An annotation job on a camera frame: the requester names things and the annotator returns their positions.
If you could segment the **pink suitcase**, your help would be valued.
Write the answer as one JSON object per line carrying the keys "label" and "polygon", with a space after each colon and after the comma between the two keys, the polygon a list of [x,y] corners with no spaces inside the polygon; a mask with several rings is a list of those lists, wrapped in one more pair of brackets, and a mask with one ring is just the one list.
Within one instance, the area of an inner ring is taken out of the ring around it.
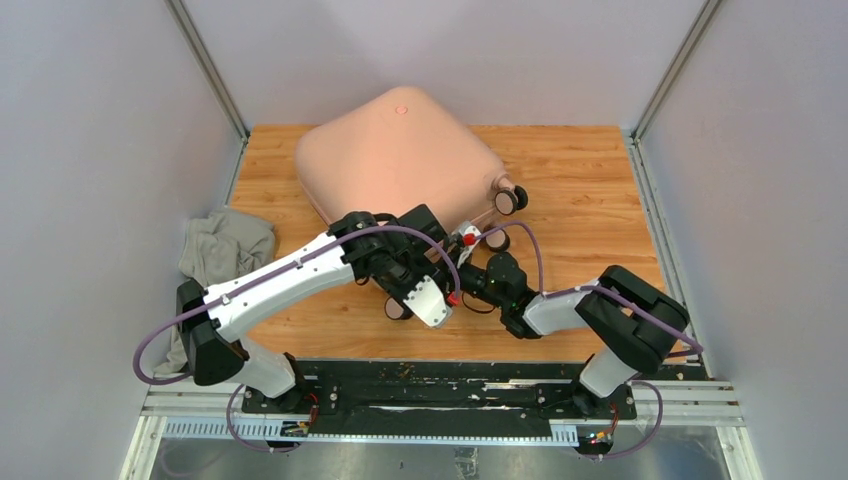
{"label": "pink suitcase", "polygon": [[[402,217],[425,205],[448,234],[457,268],[483,268],[494,255],[509,254],[509,237],[495,222],[528,203],[503,161],[417,87],[393,88],[310,130],[298,141],[294,162],[306,197],[327,226],[350,212]],[[464,221],[481,232],[473,249],[451,241]],[[414,316],[387,296],[388,317]]]}

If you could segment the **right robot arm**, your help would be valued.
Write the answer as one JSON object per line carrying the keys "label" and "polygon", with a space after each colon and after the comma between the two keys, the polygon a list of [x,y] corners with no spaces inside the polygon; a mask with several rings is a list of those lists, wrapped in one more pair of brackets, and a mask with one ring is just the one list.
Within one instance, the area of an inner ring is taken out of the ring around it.
{"label": "right robot arm", "polygon": [[565,396],[566,406],[584,417],[607,409],[620,385],[657,372],[691,323],[681,303],[620,265],[588,284],[553,293],[530,288],[508,253],[494,255],[483,268],[463,265],[458,271],[463,293],[498,310],[501,324],[518,339],[587,327],[602,341]]}

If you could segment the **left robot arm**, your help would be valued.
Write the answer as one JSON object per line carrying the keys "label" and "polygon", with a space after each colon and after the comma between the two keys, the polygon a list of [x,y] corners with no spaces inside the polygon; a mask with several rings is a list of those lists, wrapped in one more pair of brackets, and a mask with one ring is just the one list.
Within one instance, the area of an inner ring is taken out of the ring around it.
{"label": "left robot arm", "polygon": [[307,389],[296,359],[250,341],[248,333],[304,299],[364,279],[428,326],[439,327],[451,315],[460,287],[448,240],[425,205],[402,217],[350,212],[283,259],[199,289],[178,327],[190,377],[201,387],[237,382],[283,413],[298,411]]}

